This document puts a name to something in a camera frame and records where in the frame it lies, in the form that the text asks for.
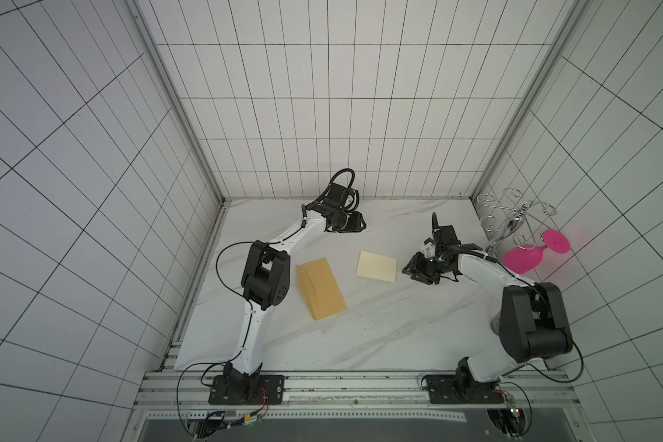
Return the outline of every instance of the grid tile wall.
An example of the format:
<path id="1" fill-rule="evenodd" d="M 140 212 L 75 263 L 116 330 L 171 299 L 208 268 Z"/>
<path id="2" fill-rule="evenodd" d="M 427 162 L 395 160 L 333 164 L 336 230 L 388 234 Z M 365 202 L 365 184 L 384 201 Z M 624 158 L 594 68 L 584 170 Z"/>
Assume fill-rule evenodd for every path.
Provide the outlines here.
<path id="1" fill-rule="evenodd" d="M 117 441 L 217 211 L 120 0 L 0 1 L 0 441 Z"/>
<path id="2" fill-rule="evenodd" d="M 595 1 L 521 130 L 484 191 L 557 206 L 572 251 L 531 275 L 563 291 L 592 428 L 663 441 L 663 1 Z"/>
<path id="3" fill-rule="evenodd" d="M 566 0 L 138 0 L 226 196 L 471 192 Z"/>

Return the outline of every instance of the white robotic arm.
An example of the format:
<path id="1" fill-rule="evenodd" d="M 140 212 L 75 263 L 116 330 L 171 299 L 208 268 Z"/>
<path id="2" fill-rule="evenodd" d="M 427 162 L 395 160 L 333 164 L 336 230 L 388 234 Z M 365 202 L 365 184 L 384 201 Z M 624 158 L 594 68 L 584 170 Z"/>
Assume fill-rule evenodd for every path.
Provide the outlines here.
<path id="1" fill-rule="evenodd" d="M 451 225 L 438 224 L 436 214 L 432 214 L 432 233 L 423 252 L 415 253 L 403 273 L 425 284 L 439 284 L 442 273 L 463 274 L 501 300 L 501 311 L 491 321 L 499 340 L 460 360 L 455 371 L 452 392 L 460 402 L 485 400 L 500 376 L 533 358 L 572 350 L 565 306 L 554 284 L 519 277 L 475 244 L 462 244 Z"/>
<path id="2" fill-rule="evenodd" d="M 334 181 L 351 173 L 348 186 Z M 302 205 L 302 220 L 269 243 L 255 241 L 248 252 L 241 286 L 246 303 L 246 318 L 238 339 L 237 357 L 225 364 L 223 376 L 228 388 L 243 400 L 251 400 L 258 389 L 265 334 L 275 306 L 290 288 L 290 254 L 324 232 L 357 233 L 366 228 L 356 211 L 358 192 L 351 188 L 355 173 L 342 169 L 329 181 L 317 199 Z"/>
<path id="3" fill-rule="evenodd" d="M 293 250 L 300 250 L 322 235 L 327 227 L 327 219 L 317 211 L 307 211 L 302 218 L 302 223 L 305 224 L 304 228 L 300 226 L 300 223 L 295 223 L 274 238 L 269 243 L 269 247 L 291 255 Z M 275 305 L 263 309 L 262 305 L 255 302 L 245 304 L 245 318 L 248 320 L 244 322 L 238 337 L 237 349 L 240 350 L 240 354 L 231 361 L 232 367 L 239 373 L 254 373 L 262 364 L 265 331 L 274 310 Z"/>

